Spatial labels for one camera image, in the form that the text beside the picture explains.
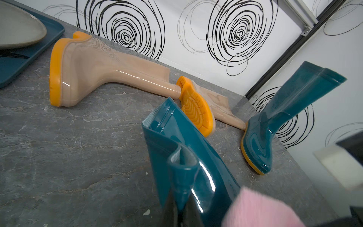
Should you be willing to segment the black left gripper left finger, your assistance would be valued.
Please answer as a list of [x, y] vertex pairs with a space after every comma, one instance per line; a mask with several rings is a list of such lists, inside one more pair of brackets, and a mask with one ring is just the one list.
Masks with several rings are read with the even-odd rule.
[[174, 199], [174, 194], [172, 190], [169, 190], [169, 194], [164, 204], [158, 227], [177, 227], [177, 226], [178, 226], [178, 208]]

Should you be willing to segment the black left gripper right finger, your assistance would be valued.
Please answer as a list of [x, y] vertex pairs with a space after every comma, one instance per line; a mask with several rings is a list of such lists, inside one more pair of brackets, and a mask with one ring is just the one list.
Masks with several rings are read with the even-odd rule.
[[194, 200], [194, 196], [190, 196], [185, 204], [182, 212], [183, 227], [204, 227], [199, 208]]

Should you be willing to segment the green rubber boot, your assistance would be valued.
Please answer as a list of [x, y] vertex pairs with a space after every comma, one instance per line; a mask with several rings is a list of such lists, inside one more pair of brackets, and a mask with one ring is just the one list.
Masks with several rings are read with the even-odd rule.
[[142, 128], [162, 210], [172, 190], [183, 227], [182, 212], [192, 195], [204, 227], [221, 226], [240, 186], [207, 139], [171, 98]]
[[259, 175], [272, 168], [272, 140], [278, 129], [347, 79], [339, 73], [304, 61], [270, 102], [246, 123], [241, 151]]

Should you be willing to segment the pink microfiber cloth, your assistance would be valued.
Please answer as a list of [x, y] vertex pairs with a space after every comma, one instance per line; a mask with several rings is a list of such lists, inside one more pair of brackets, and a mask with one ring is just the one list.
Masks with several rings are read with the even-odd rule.
[[284, 202], [243, 187], [223, 218], [222, 227], [303, 227]]

